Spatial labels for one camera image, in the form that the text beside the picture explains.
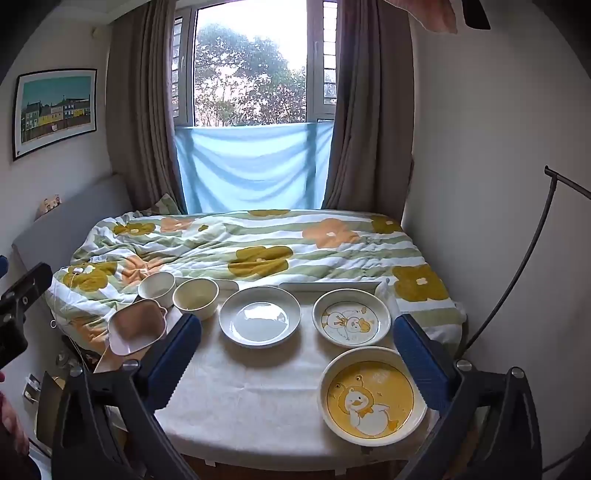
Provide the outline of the person's left hand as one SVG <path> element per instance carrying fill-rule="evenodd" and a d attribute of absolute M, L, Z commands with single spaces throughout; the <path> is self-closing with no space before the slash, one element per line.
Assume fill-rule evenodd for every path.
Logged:
<path fill-rule="evenodd" d="M 3 393 L 0 393 L 0 397 L 2 425 L 8 431 L 16 452 L 21 455 L 28 455 L 30 450 L 29 439 L 21 425 L 16 410 Z"/>

